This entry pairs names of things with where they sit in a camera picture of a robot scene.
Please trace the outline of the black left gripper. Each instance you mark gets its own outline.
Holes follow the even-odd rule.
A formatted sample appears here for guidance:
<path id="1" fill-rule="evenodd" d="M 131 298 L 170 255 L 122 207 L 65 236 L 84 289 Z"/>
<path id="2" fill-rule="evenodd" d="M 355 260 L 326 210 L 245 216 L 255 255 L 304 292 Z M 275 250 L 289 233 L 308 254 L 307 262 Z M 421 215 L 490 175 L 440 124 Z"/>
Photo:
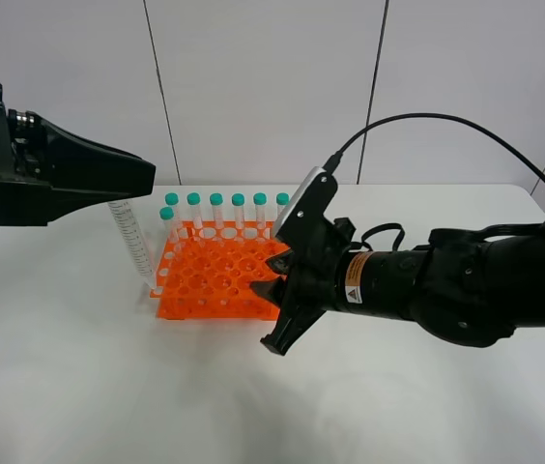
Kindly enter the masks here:
<path id="1" fill-rule="evenodd" d="M 0 84 L 0 226 L 46 226 L 89 206 L 146 196 L 155 175 L 139 156 L 8 110 Z"/>

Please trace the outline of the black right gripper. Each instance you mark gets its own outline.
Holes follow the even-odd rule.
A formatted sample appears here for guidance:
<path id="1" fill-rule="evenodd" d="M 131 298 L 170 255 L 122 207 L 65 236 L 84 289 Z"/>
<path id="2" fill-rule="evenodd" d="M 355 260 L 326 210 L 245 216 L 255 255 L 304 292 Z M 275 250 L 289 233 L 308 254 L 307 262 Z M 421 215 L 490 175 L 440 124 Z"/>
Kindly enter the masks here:
<path id="1" fill-rule="evenodd" d="M 266 260 L 277 278 L 252 281 L 249 288 L 260 299 L 279 308 L 272 332 L 261 343 L 284 356 L 290 347 L 335 302 L 336 271 L 349 251 L 355 226 L 346 217 L 297 219 L 284 229 L 288 249 Z"/>

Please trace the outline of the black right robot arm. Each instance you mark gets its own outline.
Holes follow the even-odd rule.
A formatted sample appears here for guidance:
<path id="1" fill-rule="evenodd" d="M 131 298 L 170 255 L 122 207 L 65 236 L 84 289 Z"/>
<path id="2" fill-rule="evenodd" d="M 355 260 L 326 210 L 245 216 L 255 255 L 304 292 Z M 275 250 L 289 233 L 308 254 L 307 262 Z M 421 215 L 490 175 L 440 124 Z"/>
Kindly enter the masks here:
<path id="1" fill-rule="evenodd" d="M 346 218 L 267 260 L 274 279 L 251 290 L 279 314 L 263 344 L 284 355 L 329 311 L 414 322 L 433 336 L 485 348 L 545 327 L 545 220 L 481 230 L 435 229 L 426 244 L 377 251 Z"/>

